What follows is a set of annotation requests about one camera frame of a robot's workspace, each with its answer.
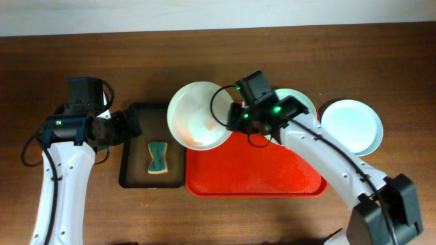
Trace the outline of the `light green plate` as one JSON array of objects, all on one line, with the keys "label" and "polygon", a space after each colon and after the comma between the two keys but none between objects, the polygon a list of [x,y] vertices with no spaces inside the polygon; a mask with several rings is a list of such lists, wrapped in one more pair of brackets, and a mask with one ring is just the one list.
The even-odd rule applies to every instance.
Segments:
[{"label": "light green plate", "polygon": [[291,96],[299,100],[299,102],[301,102],[303,105],[307,107],[310,114],[314,115],[314,117],[317,120],[319,119],[317,110],[315,109],[315,106],[313,105],[312,101],[302,92],[290,88],[276,89],[275,92],[279,100],[282,100],[287,96]]}]

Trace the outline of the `white plate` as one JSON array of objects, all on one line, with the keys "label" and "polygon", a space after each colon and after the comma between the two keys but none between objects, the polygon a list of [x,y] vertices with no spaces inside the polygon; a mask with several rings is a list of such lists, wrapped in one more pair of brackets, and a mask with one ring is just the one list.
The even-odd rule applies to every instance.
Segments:
[{"label": "white plate", "polygon": [[192,82],[175,93],[167,123],[178,143],[192,150],[210,150],[231,136],[225,124],[234,100],[220,88],[212,82]]}]

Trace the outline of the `green yellow sponge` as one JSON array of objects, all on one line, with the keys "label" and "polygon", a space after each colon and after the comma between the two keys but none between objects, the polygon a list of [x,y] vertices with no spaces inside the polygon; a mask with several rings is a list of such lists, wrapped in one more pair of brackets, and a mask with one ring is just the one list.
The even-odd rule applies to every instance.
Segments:
[{"label": "green yellow sponge", "polygon": [[168,144],[166,142],[151,142],[148,144],[151,163],[148,168],[149,174],[165,174],[168,172],[166,161],[166,151]]}]

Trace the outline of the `light blue plate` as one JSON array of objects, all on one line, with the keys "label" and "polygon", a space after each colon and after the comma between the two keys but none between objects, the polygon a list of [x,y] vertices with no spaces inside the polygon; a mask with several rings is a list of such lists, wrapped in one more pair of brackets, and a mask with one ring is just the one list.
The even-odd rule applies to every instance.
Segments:
[{"label": "light blue plate", "polygon": [[321,124],[358,157],[376,151],[384,137],[382,121],[375,110],[356,100],[342,99],[329,105],[322,114]]}]

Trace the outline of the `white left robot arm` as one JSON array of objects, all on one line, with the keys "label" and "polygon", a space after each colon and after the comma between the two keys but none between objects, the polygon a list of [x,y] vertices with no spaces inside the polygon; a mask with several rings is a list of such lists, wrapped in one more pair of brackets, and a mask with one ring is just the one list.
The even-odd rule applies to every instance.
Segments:
[{"label": "white left robot arm", "polygon": [[139,136],[129,110],[55,114],[40,129],[43,183],[31,244],[82,244],[87,184],[96,154]]}]

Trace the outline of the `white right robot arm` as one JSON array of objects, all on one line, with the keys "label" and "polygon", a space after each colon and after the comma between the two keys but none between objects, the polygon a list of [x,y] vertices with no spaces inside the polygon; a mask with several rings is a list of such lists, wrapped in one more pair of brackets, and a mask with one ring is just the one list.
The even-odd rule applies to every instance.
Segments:
[{"label": "white right robot arm", "polygon": [[372,167],[340,144],[292,96],[259,104],[232,103],[228,129],[270,135],[296,153],[332,186],[351,210],[345,229],[325,244],[407,244],[423,231],[415,184]]}]

